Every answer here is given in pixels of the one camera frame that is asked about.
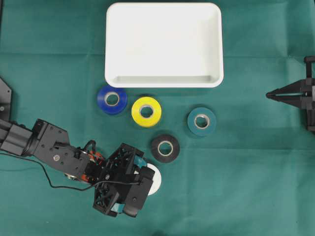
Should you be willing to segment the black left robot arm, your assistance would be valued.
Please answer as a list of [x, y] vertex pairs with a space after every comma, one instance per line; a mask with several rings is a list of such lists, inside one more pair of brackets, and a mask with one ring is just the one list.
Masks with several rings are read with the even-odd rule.
[[94, 190], [93, 208], [112, 217], [136, 217], [153, 183], [143, 152], [121, 144], [109, 157], [90, 140], [84, 147], [70, 144], [68, 132], [38, 119], [32, 129], [10, 120], [12, 90], [0, 83], [0, 149], [6, 155], [32, 161], [64, 173]]

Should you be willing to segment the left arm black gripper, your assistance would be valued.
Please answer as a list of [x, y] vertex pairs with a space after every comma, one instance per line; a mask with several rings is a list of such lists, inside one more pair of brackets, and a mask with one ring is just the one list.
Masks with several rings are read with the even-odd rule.
[[129, 188], [138, 184], [142, 167], [147, 167], [144, 152], [126, 145], [106, 159], [94, 190], [93, 208], [108, 216], [123, 213], [124, 199]]

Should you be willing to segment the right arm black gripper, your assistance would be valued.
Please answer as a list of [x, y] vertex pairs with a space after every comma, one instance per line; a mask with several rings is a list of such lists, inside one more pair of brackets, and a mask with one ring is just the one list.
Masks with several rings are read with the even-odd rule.
[[[266, 97], [274, 101], [286, 103], [297, 108], [306, 108], [307, 130], [315, 132], [315, 79], [312, 77], [312, 64], [315, 62], [314, 56], [304, 57], [306, 64], [306, 79], [296, 81], [282, 88], [266, 93]], [[305, 102], [302, 96], [289, 95], [277, 96], [280, 94], [302, 93], [305, 91]]]

